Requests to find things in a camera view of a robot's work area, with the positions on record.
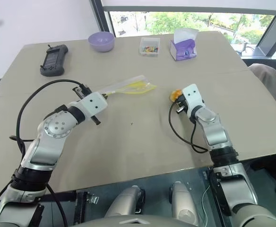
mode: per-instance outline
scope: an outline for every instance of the tissue box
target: tissue box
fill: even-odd
[[[195,39],[197,29],[179,28],[174,31],[174,40],[170,41],[170,52],[175,61],[197,56]]]
[[[194,58],[197,56],[196,43],[193,39],[184,40],[177,44],[170,41],[170,52],[175,61]]]

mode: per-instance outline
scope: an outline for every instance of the purple tissue box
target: purple tissue box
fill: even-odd
[[[184,40],[177,44],[170,41],[170,52],[175,61],[194,58],[197,56],[196,43],[193,39]]]

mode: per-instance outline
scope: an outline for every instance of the green foliage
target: green foliage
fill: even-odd
[[[263,32],[259,30],[249,30],[240,34],[242,37],[247,38],[251,44],[258,44]]]
[[[230,17],[230,20],[233,21],[231,24],[231,29],[237,32],[242,26],[250,26],[251,21],[245,14],[234,14]]]
[[[219,20],[219,18],[216,15],[213,15],[210,19],[210,23],[216,26],[225,27],[230,29],[229,26],[227,26],[223,21]]]
[[[205,18],[188,12],[155,12],[148,19],[147,30],[153,35],[174,33],[175,29],[183,27],[207,31],[207,25],[202,21]]]
[[[260,24],[262,27],[268,27],[274,16],[272,15],[260,15]]]
[[[227,34],[226,32],[225,32],[225,33],[223,33],[223,35],[225,36],[225,38],[227,39],[227,41],[228,41],[229,43],[231,43],[231,42],[232,42],[233,37],[232,37],[231,35]]]

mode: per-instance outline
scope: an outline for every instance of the small box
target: small box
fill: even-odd
[[[142,56],[157,57],[159,54],[160,38],[141,38],[139,52]]]
[[[175,61],[186,60],[197,56],[196,43],[193,39],[184,40],[177,44],[170,41],[170,53]]]

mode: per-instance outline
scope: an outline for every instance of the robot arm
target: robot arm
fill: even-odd
[[[198,122],[203,130],[214,163],[210,183],[223,213],[233,217],[236,227],[276,226],[276,217],[257,205],[254,188],[237,159],[238,153],[219,115],[205,106],[197,86],[192,84],[184,88],[176,102],[180,107],[177,113],[185,111],[189,119]]]
[[[88,93],[82,100],[70,103],[67,109],[48,116],[39,124],[37,139],[30,144],[0,201],[0,223],[34,226],[32,220],[41,216],[43,208],[38,201],[46,192],[66,138],[85,120],[92,119],[99,124],[95,115],[107,107],[100,93]]]

